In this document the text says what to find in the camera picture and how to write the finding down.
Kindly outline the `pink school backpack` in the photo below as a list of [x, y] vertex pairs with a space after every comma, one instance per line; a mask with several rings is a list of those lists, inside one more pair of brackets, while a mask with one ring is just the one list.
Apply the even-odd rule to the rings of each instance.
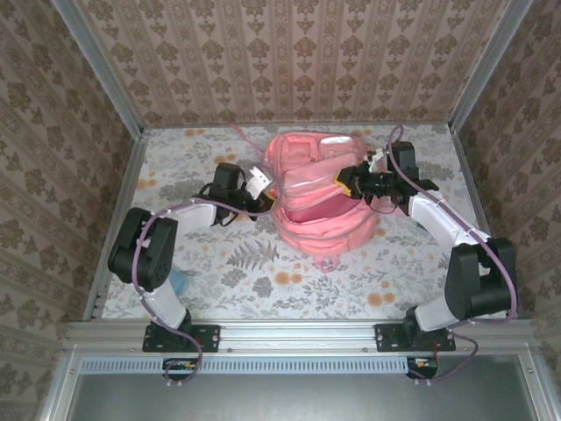
[[284, 132], [260, 153], [255, 166], [273, 178], [264, 191], [277, 199], [271, 218], [279, 236], [315, 260], [324, 273], [335, 269], [341, 254], [363, 246], [382, 215], [402, 216], [385, 198], [343, 194], [335, 179], [340, 170], [367, 164], [373, 151], [362, 139], [343, 133]]

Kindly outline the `light blue pencil case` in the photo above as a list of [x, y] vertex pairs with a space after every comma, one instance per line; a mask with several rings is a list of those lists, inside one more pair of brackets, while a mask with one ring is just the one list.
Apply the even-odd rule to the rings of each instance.
[[181, 296], [184, 294], [186, 287], [188, 285], [188, 278], [189, 275], [184, 271], [180, 271], [179, 269], [176, 268], [172, 268], [170, 270], [168, 280], [170, 281], [174, 293], [177, 296]]

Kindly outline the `grey metal sheet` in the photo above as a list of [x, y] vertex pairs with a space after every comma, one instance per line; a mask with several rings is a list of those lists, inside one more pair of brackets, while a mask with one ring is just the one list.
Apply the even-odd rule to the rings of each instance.
[[85, 375], [68, 421], [537, 421], [512, 368], [416, 385], [401, 375]]

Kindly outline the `aluminium side rail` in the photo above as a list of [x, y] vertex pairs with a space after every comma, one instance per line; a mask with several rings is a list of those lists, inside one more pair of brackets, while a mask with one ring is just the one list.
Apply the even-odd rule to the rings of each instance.
[[[468, 193], [469, 193], [469, 197], [472, 203], [472, 207], [473, 207], [473, 211], [477, 220], [477, 225], [479, 227], [479, 229], [487, 234], [491, 234], [492, 231], [490, 229], [489, 223], [487, 222], [487, 218], [486, 218], [486, 214], [484, 212], [483, 209], [483, 205], [479, 196], [479, 192], [477, 190], [477, 186], [476, 183], [474, 181], [473, 175], [472, 175], [472, 169], [470, 168], [468, 159], [466, 157], [466, 153], [465, 150], [463, 148], [462, 142], [460, 140], [459, 134], [457, 132], [455, 132], [454, 130], [451, 130], [451, 139], [452, 139], [452, 143], [455, 147], [455, 151], [458, 157], [458, 161], [461, 167], [461, 171], [463, 174], [463, 177], [465, 179], [465, 185], [467, 187]], [[519, 299], [518, 299], [518, 287], [517, 287], [517, 279], [516, 279], [516, 272], [515, 272], [515, 266], [514, 263], [510, 263], [508, 262], [505, 265], [506, 270], [508, 271], [508, 274], [511, 278], [512, 281], [512, 287], [514, 290], [514, 303], [515, 304], [510, 304], [509, 308], [506, 312], [506, 316], [503, 319], [498, 319], [498, 318], [474, 318], [473, 322], [474, 323], [482, 323], [482, 324], [486, 324], [486, 325], [503, 325], [505, 323], [508, 323], [512, 320], [515, 320], [518, 316], [517, 312], [518, 312], [518, 303], [519, 303]]]
[[83, 321], [97, 320], [102, 317], [103, 306], [106, 302], [112, 279], [112, 273], [108, 269], [110, 251], [117, 238], [121, 224], [124, 222], [126, 213], [131, 207], [139, 173], [146, 156], [146, 144], [149, 139], [149, 133], [149, 130], [142, 131], [140, 136], [135, 139], [132, 144], [131, 155], [127, 162], [124, 178], [117, 195], [115, 209], [110, 220], [109, 229], [105, 237], [103, 249], [89, 292], [89, 298], [83, 313]]

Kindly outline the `long aluminium mounting rail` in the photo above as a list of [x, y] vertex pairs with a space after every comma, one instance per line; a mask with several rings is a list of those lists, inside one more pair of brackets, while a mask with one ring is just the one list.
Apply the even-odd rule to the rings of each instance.
[[[220, 320], [218, 353], [226, 355], [373, 354], [388, 320]], [[68, 326], [64, 353], [140, 353], [146, 319], [101, 319]], [[539, 347], [528, 320], [504, 325], [468, 324], [454, 330], [479, 344], [482, 354], [515, 354]]]

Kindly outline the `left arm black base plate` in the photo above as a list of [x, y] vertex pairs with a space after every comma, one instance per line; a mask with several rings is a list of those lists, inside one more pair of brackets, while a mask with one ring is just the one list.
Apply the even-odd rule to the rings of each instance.
[[[204, 352], [216, 353], [221, 336], [220, 325], [191, 325], [187, 327], [191, 336]], [[142, 351], [144, 353], [195, 353], [195, 345], [181, 335], [172, 334], [151, 322], [145, 330]]]

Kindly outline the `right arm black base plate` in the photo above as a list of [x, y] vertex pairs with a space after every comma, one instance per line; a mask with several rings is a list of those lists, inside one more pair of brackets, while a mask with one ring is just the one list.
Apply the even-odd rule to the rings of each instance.
[[377, 351], [380, 353], [456, 350], [455, 339], [446, 329], [424, 332], [403, 323], [392, 323], [375, 325], [374, 330]]

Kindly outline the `aluminium frame post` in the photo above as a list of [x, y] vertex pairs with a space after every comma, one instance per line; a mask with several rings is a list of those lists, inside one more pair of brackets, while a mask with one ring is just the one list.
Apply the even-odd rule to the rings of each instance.
[[92, 27], [80, 11], [75, 0], [52, 0], [82, 54], [88, 61], [105, 93], [113, 104], [119, 117], [134, 140], [142, 137], [144, 125], [134, 110], [123, 84], [110, 64], [110, 55], [102, 49]]
[[452, 134], [464, 125], [532, 3], [533, 0], [508, 1], [448, 119]]

